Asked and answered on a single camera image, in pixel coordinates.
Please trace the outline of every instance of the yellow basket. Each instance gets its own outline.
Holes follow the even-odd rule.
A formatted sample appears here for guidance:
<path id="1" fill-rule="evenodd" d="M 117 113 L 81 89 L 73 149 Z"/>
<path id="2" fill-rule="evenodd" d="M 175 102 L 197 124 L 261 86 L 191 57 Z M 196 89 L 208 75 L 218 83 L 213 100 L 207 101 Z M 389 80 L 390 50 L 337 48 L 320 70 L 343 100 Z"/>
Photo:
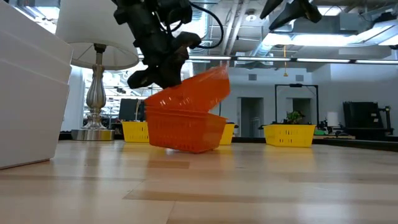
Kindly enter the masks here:
<path id="1" fill-rule="evenodd" d="M 220 145 L 230 145 L 234 134 L 235 124 L 226 124 L 223 137 L 221 137 Z"/>
<path id="2" fill-rule="evenodd" d="M 122 121 L 124 141 L 149 142 L 146 122 Z"/>
<path id="3" fill-rule="evenodd" d="M 310 147 L 315 125 L 272 124 L 264 127 L 267 144 L 284 147 Z"/>

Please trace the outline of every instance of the green plant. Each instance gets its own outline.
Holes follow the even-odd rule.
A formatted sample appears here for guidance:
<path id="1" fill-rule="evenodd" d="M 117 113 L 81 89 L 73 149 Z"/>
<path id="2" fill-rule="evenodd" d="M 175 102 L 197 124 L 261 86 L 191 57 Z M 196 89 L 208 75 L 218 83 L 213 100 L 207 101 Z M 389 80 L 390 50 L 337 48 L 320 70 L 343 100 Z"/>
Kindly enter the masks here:
<path id="1" fill-rule="evenodd" d="M 286 120 L 288 124 L 298 124 L 304 115 L 298 111 L 288 112 L 286 115 Z"/>

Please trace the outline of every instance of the orange basket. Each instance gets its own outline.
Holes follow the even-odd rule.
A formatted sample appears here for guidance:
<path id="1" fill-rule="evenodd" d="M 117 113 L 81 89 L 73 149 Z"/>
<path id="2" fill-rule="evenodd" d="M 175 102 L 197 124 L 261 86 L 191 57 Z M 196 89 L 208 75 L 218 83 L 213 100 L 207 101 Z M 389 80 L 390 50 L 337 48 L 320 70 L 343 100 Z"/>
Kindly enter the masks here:
<path id="1" fill-rule="evenodd" d="M 195 75 L 181 85 L 166 88 L 145 100 L 145 105 L 172 110 L 208 112 L 230 93 L 228 68 L 220 66 Z"/>
<path id="2" fill-rule="evenodd" d="M 147 107 L 149 143 L 201 153 L 220 145 L 226 118 L 209 113 Z"/>

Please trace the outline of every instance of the wooden floor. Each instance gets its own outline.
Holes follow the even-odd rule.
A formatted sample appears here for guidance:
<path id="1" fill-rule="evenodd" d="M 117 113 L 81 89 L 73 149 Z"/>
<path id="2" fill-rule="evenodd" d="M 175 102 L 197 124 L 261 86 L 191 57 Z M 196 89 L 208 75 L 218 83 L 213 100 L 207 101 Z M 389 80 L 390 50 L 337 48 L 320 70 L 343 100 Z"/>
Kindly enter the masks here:
<path id="1" fill-rule="evenodd" d="M 61 141 L 51 161 L 0 170 L 0 223 L 394 224 L 398 154 Z"/>

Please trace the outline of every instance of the plastic basket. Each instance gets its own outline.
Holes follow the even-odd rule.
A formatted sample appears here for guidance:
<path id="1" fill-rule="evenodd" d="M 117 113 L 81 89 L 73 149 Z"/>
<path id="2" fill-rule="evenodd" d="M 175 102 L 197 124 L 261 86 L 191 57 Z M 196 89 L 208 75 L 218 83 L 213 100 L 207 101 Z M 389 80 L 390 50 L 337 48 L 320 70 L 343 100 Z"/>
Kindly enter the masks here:
<path id="1" fill-rule="evenodd" d="M 147 108 L 149 143 L 194 153 L 220 145 L 226 118 L 209 113 Z"/>
<path id="2" fill-rule="evenodd" d="M 149 142 L 148 125 L 146 122 L 122 121 L 124 141 Z"/>
<path id="3" fill-rule="evenodd" d="M 284 147 L 310 147 L 315 125 L 272 124 L 264 127 L 267 144 Z"/>
<path id="4" fill-rule="evenodd" d="M 230 145 L 234 135 L 235 124 L 226 124 L 221 137 L 220 145 Z"/>
<path id="5" fill-rule="evenodd" d="M 147 106 L 208 112 L 230 93 L 227 66 L 215 67 L 145 100 Z"/>

